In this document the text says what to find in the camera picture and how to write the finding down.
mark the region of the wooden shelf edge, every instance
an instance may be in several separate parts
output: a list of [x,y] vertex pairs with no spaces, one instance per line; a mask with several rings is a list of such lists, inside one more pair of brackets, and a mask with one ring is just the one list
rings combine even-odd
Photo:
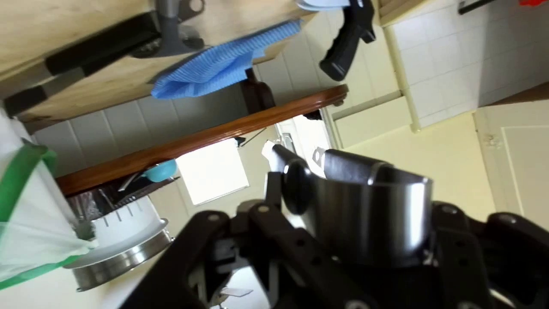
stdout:
[[118,159],[61,176],[56,181],[65,196],[84,192],[107,181],[144,170],[153,164],[178,158],[185,153],[222,140],[241,136],[338,103],[347,96],[347,92],[349,92],[347,85],[339,85],[283,106],[269,108],[226,124],[183,136],[168,144],[130,153]]

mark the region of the tiled wall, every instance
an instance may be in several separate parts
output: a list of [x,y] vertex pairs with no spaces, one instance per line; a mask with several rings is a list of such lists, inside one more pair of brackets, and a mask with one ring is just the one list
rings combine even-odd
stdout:
[[[326,76],[318,63],[342,23],[340,10],[319,13],[276,59],[254,67],[277,104],[339,84]],[[360,43],[343,81],[350,89],[345,103],[330,106],[330,114],[364,102],[383,103],[378,98],[399,91],[383,31],[377,25],[375,31],[377,41]],[[236,86],[198,98],[136,100],[50,126],[35,133],[35,139],[57,152],[58,175],[64,175],[246,114]]]
[[496,0],[465,15],[457,3],[432,0],[387,28],[421,127],[549,80],[549,3]]

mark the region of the wooden countertop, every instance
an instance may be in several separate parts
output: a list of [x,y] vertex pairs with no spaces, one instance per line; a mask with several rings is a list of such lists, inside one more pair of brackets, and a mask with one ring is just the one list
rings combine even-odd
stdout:
[[[147,0],[19,0],[0,3],[0,79],[56,49],[151,10]],[[201,15],[185,22],[207,45],[219,45],[284,21],[309,15],[294,0],[205,0]],[[268,59],[280,51],[273,46]],[[126,57],[21,115],[34,131],[144,97],[157,73],[189,56]]]
[[178,158],[185,153],[216,142],[265,128],[283,120],[316,111],[343,101],[347,85],[339,85],[298,100],[260,111],[235,121],[180,137],[168,144],[130,153],[126,156],[56,178],[65,196],[145,170],[156,163]]

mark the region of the blue cloth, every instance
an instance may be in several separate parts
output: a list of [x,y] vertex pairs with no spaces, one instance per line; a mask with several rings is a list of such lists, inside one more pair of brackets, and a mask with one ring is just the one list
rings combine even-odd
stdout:
[[242,81],[254,58],[264,55],[267,46],[297,34],[300,24],[300,20],[289,21],[257,35],[209,48],[161,76],[151,94],[159,99],[198,97]]

